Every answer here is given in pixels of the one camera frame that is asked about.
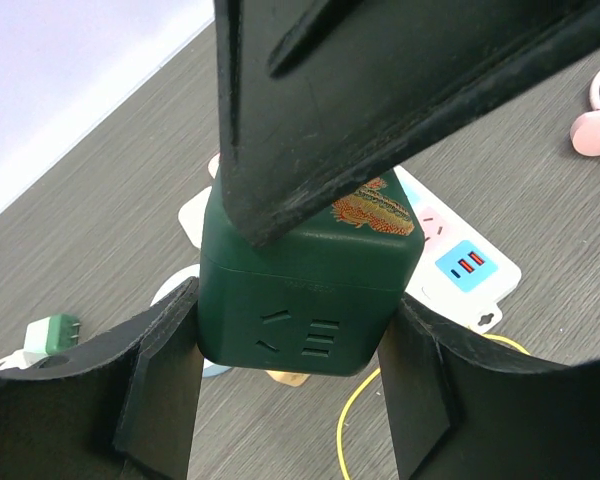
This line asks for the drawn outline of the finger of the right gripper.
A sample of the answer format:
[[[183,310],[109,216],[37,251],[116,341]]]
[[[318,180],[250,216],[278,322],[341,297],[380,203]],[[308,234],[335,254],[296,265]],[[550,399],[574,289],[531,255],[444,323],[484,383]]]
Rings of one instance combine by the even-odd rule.
[[[600,48],[600,1],[218,1],[224,207],[251,244]]]

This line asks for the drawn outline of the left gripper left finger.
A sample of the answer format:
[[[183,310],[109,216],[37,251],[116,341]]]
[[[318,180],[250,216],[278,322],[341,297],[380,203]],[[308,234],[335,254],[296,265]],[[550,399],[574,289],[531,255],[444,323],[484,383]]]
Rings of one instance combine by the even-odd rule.
[[[0,371],[0,479],[183,479],[202,374],[198,283],[61,354]]]

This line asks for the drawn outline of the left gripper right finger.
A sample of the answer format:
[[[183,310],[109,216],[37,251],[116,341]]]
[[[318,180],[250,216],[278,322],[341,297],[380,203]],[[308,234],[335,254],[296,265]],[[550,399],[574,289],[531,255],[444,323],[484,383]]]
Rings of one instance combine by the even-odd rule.
[[[402,479],[600,479],[600,359],[561,365],[405,297],[378,356]]]

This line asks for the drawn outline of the white multicolour power strip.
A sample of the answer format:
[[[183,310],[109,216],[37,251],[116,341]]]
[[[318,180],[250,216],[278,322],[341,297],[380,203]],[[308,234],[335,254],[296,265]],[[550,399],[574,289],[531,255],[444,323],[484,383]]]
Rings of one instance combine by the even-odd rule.
[[[390,171],[398,176],[424,234],[422,255],[404,293],[464,327],[488,331],[501,318],[499,302],[518,286],[520,268],[404,168]],[[200,256],[214,185],[220,186],[205,188],[178,214]]]

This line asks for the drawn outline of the orange cube socket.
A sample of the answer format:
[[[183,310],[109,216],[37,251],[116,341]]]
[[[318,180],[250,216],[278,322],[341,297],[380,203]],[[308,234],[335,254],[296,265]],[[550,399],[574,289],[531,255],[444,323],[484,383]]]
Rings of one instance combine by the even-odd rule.
[[[296,372],[267,370],[266,373],[274,381],[290,387],[300,387],[310,378],[309,374]]]

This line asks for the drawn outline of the dark green cube socket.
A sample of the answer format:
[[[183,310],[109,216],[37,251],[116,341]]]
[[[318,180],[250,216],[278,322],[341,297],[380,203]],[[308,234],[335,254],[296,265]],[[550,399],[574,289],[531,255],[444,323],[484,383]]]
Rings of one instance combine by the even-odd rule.
[[[201,245],[199,348],[225,366],[354,375],[373,356],[423,249],[394,171],[258,248],[231,223],[214,185]]]

